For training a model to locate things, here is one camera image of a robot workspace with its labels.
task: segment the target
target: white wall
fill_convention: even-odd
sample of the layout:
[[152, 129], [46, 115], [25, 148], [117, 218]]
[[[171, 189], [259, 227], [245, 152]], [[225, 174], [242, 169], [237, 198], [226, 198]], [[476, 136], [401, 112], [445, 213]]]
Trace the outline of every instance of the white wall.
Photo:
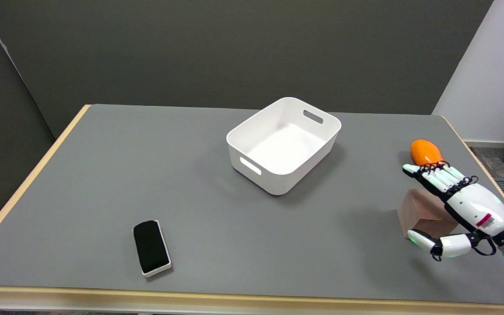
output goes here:
[[434, 115], [466, 141], [504, 142], [504, 0], [495, 0]]

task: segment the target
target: baseboard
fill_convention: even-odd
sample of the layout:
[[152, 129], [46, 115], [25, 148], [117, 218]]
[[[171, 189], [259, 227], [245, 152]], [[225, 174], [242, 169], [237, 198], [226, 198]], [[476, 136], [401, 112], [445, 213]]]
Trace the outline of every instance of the baseboard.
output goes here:
[[466, 145], [468, 147], [497, 147], [497, 148], [504, 148], [504, 142], [500, 141], [466, 141]]

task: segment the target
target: robotic hand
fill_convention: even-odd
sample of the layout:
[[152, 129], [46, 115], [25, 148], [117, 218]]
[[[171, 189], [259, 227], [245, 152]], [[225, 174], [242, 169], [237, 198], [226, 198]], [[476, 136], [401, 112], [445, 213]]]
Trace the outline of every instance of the robotic hand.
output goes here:
[[[435, 260], [456, 257], [472, 249], [483, 256], [504, 254], [504, 204], [491, 191], [476, 183], [476, 176], [465, 177], [445, 161], [416, 165], [406, 164], [404, 173], [420, 182], [430, 193], [444, 202], [444, 209], [470, 233], [446, 235], [439, 239], [419, 230], [409, 230], [408, 237], [427, 250]], [[491, 253], [477, 249], [488, 241]]]

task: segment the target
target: orange object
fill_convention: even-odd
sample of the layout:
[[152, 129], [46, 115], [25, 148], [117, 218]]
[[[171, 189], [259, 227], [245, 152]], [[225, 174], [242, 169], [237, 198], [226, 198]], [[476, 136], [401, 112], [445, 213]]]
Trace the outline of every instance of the orange object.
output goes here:
[[428, 163], [437, 163], [442, 161], [442, 155], [440, 150], [433, 142], [417, 139], [412, 142], [412, 159], [418, 166], [422, 166]]

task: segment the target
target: gray table surface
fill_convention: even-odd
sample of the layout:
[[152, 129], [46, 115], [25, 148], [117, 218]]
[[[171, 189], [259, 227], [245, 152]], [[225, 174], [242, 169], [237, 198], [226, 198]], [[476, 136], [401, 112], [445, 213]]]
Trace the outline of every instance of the gray table surface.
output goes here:
[[[274, 197], [228, 156], [254, 113], [91, 106], [0, 224], [0, 286], [504, 304], [501, 255], [436, 262], [402, 236], [416, 138], [496, 192], [443, 118], [334, 113], [330, 154]], [[173, 265], [151, 279], [132, 237], [145, 220]]]

